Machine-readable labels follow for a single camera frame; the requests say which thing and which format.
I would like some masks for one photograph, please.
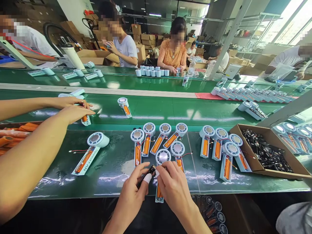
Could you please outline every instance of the ceiling light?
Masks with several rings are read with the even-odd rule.
[[[149,14],[150,16],[158,16],[158,17],[161,17],[162,15],[159,15],[159,14]]]

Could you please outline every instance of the orange shirt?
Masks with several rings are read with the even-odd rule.
[[[172,50],[169,48],[169,42],[170,39],[167,39],[162,42],[162,45],[160,47],[159,51],[159,58],[163,58],[163,63],[168,66],[173,66],[174,68],[177,68],[179,66],[186,65],[186,48],[184,45],[181,45],[178,50],[175,51],[175,54],[173,54]]]

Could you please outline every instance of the wall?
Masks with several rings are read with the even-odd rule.
[[[290,3],[291,0],[271,0],[266,6],[265,13],[282,14],[284,9]]]
[[[208,10],[207,18],[221,19],[224,9],[225,9],[224,6],[226,5],[226,3],[227,3],[227,0],[218,0],[216,2],[214,1],[211,2],[209,10]],[[204,32],[207,34],[207,36],[215,36],[217,33],[218,27],[219,27],[219,22],[207,21],[204,27]]]
[[[51,6],[53,11],[55,11],[58,15],[62,16],[63,20],[66,20],[66,16],[57,0],[46,0],[45,3]]]
[[[259,15],[264,12],[270,0],[253,0],[245,14],[245,16]]]
[[[147,29],[149,33],[164,34],[169,33],[171,28],[171,21],[163,21],[156,19],[147,19]]]
[[[198,10],[197,9],[193,9],[192,12],[191,12],[191,16],[192,17],[199,17],[197,15],[198,13]],[[191,30],[195,30],[195,35],[198,36],[200,34],[200,31],[201,31],[201,24],[190,24],[190,23],[187,23],[186,24],[186,28],[188,29],[186,33],[189,33]]]
[[[233,9],[237,9],[237,11],[238,11],[239,8],[240,8],[240,5],[238,5],[236,1],[227,1],[226,6],[224,8],[224,11],[222,13],[221,19],[223,19],[223,20],[230,19],[232,12],[233,12]],[[226,29],[227,25],[228,25],[227,21],[220,22],[218,24],[218,27],[216,30],[216,35],[215,35],[215,39],[217,41],[221,41],[223,34],[226,33],[225,29]]]
[[[68,21],[72,21],[78,31],[89,37],[88,28],[82,23],[85,17],[84,10],[92,9],[89,0],[58,0]]]

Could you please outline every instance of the white bottle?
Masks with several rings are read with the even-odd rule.
[[[74,65],[75,68],[84,70],[85,66],[81,62],[78,54],[76,53],[74,47],[71,44],[62,45],[61,48],[64,50],[65,54],[67,54],[68,59]]]
[[[208,64],[204,78],[208,78],[210,76],[210,74],[214,68],[215,62],[216,62],[215,60],[211,60],[211,62]]]
[[[191,62],[191,64],[189,65],[189,70],[188,70],[188,76],[189,77],[192,77],[193,75],[194,75],[194,73],[195,73],[195,60],[193,60],[192,62]]]

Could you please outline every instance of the woman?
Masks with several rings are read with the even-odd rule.
[[[124,19],[116,5],[112,2],[102,2],[98,12],[114,37],[113,42],[103,40],[108,51],[119,57],[121,67],[137,68],[137,47],[132,37],[125,33]]]
[[[183,45],[186,33],[186,22],[182,17],[177,17],[172,22],[170,39],[162,42],[157,66],[168,69],[176,74],[176,69],[186,69],[186,48]]]
[[[187,57],[190,58],[192,56],[195,56],[196,48],[195,48],[195,42],[192,43],[191,47],[187,50]]]

